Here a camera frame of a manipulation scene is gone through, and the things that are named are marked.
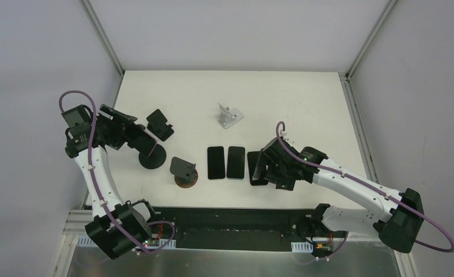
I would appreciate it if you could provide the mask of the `black round disc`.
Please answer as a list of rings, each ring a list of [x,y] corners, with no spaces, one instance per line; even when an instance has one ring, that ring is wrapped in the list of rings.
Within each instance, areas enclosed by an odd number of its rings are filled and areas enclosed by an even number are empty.
[[[139,153],[138,155],[140,165],[149,170],[154,170],[161,167],[166,161],[166,158],[166,150],[161,145],[157,145],[150,155],[145,155],[142,153]]]

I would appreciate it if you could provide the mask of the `dark phone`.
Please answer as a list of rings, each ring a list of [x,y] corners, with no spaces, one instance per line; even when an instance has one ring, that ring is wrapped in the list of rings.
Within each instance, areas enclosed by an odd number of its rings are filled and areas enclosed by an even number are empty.
[[[244,179],[245,176],[245,148],[230,146],[228,148],[227,172],[228,179]]]

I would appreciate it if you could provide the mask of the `black phone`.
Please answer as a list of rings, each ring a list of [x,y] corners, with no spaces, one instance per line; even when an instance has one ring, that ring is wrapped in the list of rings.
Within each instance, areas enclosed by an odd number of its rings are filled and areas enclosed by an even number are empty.
[[[208,179],[217,180],[226,177],[224,147],[214,146],[207,148]]]
[[[268,184],[268,180],[265,178],[267,174],[267,167],[261,167],[261,178],[253,179],[254,172],[257,167],[258,157],[260,151],[251,151],[247,153],[247,165],[249,169],[249,182],[251,186],[264,186]]]

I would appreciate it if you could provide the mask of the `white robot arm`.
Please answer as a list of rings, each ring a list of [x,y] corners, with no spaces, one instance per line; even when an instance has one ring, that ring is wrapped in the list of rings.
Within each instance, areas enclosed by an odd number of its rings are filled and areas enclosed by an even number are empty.
[[[93,221],[88,237],[112,260],[141,246],[152,236],[148,221],[154,215],[149,202],[123,201],[112,178],[106,148],[95,147],[97,116],[79,105],[61,114],[68,125],[65,152],[79,166],[91,198]]]

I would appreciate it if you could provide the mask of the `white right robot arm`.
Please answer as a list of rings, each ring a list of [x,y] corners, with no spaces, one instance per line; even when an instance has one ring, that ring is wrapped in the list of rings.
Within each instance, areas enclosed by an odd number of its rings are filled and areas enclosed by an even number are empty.
[[[410,253],[417,241],[423,219],[421,195],[404,192],[364,180],[329,158],[325,153],[304,147],[298,152],[287,141],[271,140],[253,160],[252,179],[264,179],[277,189],[294,190],[297,181],[322,186],[359,204],[360,209],[319,204],[310,218],[310,231],[319,237],[330,231],[376,235],[393,250]]]

